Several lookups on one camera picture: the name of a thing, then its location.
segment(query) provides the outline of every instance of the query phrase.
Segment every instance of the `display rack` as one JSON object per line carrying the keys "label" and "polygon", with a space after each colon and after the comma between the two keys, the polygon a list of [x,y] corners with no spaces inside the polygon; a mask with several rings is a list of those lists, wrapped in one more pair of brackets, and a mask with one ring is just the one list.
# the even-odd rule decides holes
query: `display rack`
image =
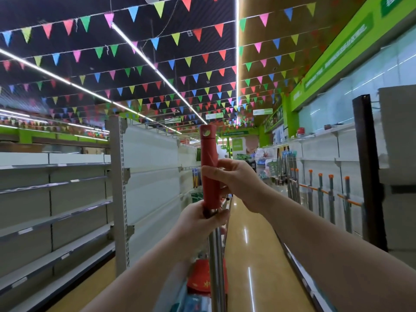
{"label": "display rack", "polygon": [[[191,203],[196,148],[174,136],[111,116],[110,130],[114,237],[117,275],[132,266],[176,223]],[[134,234],[128,238],[128,230]],[[169,311],[188,273],[179,263],[168,277],[155,310]]]}
{"label": "display rack", "polygon": [[114,255],[110,162],[0,153],[1,311],[38,309]]}

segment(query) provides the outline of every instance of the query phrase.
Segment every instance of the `metal shelf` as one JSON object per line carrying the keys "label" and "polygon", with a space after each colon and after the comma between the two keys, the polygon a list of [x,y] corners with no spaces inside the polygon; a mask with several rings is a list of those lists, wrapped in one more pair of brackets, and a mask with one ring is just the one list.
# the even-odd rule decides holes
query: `metal shelf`
{"label": "metal shelf", "polygon": [[108,256],[110,256],[115,251],[115,244],[111,242],[109,245],[104,247],[101,251],[87,259],[82,264],[75,267],[69,273],[66,273],[61,278],[55,280],[54,282],[50,283],[45,288],[39,290],[33,296],[29,297],[9,312],[27,312],[31,311],[34,308],[37,309],[42,305],[44,302],[49,300],[53,297],[56,293],[59,293],[65,287],[76,281],[79,277],[81,277],[84,273],[94,267],[97,263],[101,262]]}
{"label": "metal shelf", "polygon": [[57,167],[70,167],[70,166],[106,166],[106,165],[111,165],[111,162],[8,165],[8,166],[0,166],[0,170],[22,170],[22,169],[28,169],[28,168],[57,168]]}
{"label": "metal shelf", "polygon": [[13,237],[32,232],[44,226],[51,225],[55,222],[68,219],[76,215],[80,215],[81,213],[96,209],[98,207],[110,204],[112,202],[113,199],[112,197],[110,197],[109,199],[102,199],[95,203],[91,203],[89,205],[82,206],[77,209],[69,210],[52,217],[34,219],[27,222],[19,223],[17,225],[13,225],[11,227],[0,229],[0,242],[7,241],[9,239],[12,239]]}
{"label": "metal shelf", "polygon": [[46,188],[51,188],[51,187],[56,187],[56,186],[68,185],[68,184],[72,184],[72,183],[84,182],[84,181],[87,181],[87,180],[98,180],[98,179],[102,179],[102,178],[107,178],[107,176],[96,176],[96,177],[89,177],[89,178],[80,178],[80,179],[75,179],[75,180],[67,180],[65,182],[48,183],[48,184],[32,185],[32,186],[27,186],[27,187],[17,187],[17,188],[3,189],[3,190],[0,190],[0,195],[1,194],[17,193],[17,192],[26,191],[26,190],[33,190],[33,189],[46,189]]}
{"label": "metal shelf", "polygon": [[57,262],[64,260],[74,251],[80,249],[86,244],[106,235],[110,231],[111,225],[112,223],[104,225],[99,229],[79,238],[78,240],[68,243],[56,251],[46,254],[45,256],[3,276],[0,278],[0,295],[21,285],[29,278],[43,271],[45,268],[53,266]]}

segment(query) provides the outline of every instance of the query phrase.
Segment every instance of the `hand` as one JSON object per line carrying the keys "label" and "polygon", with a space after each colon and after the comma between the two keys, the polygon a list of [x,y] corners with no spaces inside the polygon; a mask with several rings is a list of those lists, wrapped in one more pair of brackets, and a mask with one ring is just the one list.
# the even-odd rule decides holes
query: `hand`
{"label": "hand", "polygon": [[180,214],[178,221],[169,233],[169,238],[178,254],[178,260],[186,260],[203,245],[209,234],[230,217],[229,210],[220,210],[209,219],[203,215],[203,200],[188,205]]}
{"label": "hand", "polygon": [[270,188],[262,182],[252,167],[245,161],[220,159],[218,167],[203,166],[202,175],[225,184],[220,196],[231,193],[242,199],[252,212],[259,213],[263,196]]}

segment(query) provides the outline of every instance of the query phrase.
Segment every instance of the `forearm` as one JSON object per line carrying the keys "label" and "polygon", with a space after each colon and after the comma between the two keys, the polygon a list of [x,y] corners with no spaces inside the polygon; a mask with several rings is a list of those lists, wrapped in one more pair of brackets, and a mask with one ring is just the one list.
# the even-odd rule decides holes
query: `forearm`
{"label": "forearm", "polygon": [[272,189],[261,203],[263,216],[339,311],[416,311],[416,272],[403,262]]}
{"label": "forearm", "polygon": [[166,278],[178,262],[175,243],[167,236],[122,273],[82,312],[152,311]]}

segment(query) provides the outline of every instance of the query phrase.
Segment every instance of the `ceiling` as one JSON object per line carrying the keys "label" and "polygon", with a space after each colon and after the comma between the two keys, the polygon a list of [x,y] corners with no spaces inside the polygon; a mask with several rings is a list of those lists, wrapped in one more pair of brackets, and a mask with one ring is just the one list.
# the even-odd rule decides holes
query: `ceiling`
{"label": "ceiling", "polygon": [[[365,0],[240,0],[246,19],[238,24],[238,49],[235,1],[1,0],[0,48],[140,112],[154,127],[181,117],[166,125],[196,132],[202,120],[110,28],[113,22],[202,118],[223,113],[209,121],[238,128],[264,121],[252,109],[277,107],[279,93],[294,88]],[[9,110],[96,127],[125,112],[7,56],[0,60],[0,106]],[[9,119],[0,115],[3,124]]]}

